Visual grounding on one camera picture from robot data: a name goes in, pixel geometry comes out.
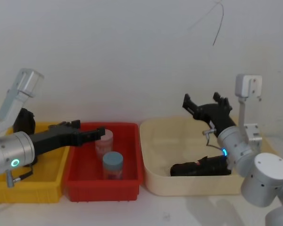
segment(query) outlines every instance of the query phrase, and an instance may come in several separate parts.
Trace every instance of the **yellow plastic bin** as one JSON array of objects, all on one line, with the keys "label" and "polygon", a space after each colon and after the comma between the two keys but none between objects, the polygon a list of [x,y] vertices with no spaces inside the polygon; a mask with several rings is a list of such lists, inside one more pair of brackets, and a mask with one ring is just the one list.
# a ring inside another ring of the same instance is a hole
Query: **yellow plastic bin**
[{"label": "yellow plastic bin", "polygon": [[[54,122],[36,123],[35,132],[48,129]],[[62,178],[69,147],[62,147],[38,156],[38,162],[33,166],[33,175],[15,183],[15,187],[8,188],[6,175],[0,175],[0,203],[56,203],[62,196]],[[13,170],[17,177],[30,170],[20,167]]]},{"label": "yellow plastic bin", "polygon": [[[235,171],[229,176],[170,176],[174,164],[222,155],[221,151],[206,146],[203,130],[208,130],[207,124],[192,117],[157,118],[141,124],[145,185],[151,192],[161,196],[240,193],[243,178]],[[218,145],[214,135],[210,136],[210,143]],[[262,152],[277,154],[264,138]]]}]

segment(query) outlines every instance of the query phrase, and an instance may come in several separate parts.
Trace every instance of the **blue lid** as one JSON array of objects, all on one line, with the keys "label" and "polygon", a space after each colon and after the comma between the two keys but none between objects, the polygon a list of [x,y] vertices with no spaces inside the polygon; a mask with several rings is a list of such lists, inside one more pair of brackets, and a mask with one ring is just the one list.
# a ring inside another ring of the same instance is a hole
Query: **blue lid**
[{"label": "blue lid", "polygon": [[121,170],[123,161],[123,156],[118,152],[108,152],[103,156],[103,166],[109,171]]}]

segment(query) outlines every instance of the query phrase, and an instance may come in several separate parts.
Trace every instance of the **blue-capped jar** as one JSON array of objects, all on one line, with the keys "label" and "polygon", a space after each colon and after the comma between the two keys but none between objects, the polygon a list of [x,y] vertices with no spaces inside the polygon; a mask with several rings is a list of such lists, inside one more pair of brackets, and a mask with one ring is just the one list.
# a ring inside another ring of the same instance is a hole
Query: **blue-capped jar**
[{"label": "blue-capped jar", "polygon": [[118,152],[108,152],[103,156],[104,179],[123,179],[123,156]]}]

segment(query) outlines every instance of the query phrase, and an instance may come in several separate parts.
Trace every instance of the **cream plastic bin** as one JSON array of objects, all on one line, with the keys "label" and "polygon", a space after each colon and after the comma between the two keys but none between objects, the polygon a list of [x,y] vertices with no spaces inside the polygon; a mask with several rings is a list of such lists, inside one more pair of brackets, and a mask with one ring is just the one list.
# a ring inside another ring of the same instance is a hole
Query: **cream plastic bin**
[{"label": "cream plastic bin", "polygon": [[[209,127],[192,117],[147,120],[140,126],[141,150],[146,187],[157,195],[239,194],[243,178],[236,172],[229,176],[171,177],[170,168],[177,163],[197,161],[205,156],[222,155],[206,146],[203,130]],[[218,145],[214,135],[210,144]],[[275,153],[263,139],[262,152]]]}]

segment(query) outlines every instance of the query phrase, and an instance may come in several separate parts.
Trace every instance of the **black object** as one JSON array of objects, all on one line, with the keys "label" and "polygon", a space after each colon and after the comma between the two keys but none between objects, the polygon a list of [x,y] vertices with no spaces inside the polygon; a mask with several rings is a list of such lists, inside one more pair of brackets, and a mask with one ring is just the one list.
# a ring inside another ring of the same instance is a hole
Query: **black object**
[{"label": "black object", "polygon": [[175,164],[170,170],[171,176],[223,176],[230,175],[227,169],[226,157],[223,155],[208,158],[207,156],[197,162]]},{"label": "black object", "polygon": [[224,129],[236,124],[229,116],[232,107],[228,99],[220,97],[217,92],[214,93],[213,99],[217,104],[197,106],[191,101],[189,94],[185,94],[183,108],[192,114],[194,119],[206,122],[211,129],[215,128],[215,136],[218,137]]},{"label": "black object", "polygon": [[[34,134],[35,128],[36,128],[36,122],[34,121],[34,114],[28,111],[27,109],[22,108],[13,125],[14,133],[22,131],[27,135],[32,135]],[[37,162],[38,162],[38,157],[35,156],[33,162],[29,165],[26,165],[26,167],[29,167],[30,165],[34,165]]]},{"label": "black object", "polygon": [[49,126],[45,132],[30,135],[35,155],[64,146],[82,146],[86,142],[99,140],[101,136],[105,135],[104,127],[88,132],[81,132],[80,127],[80,120],[64,121],[58,125]]}]

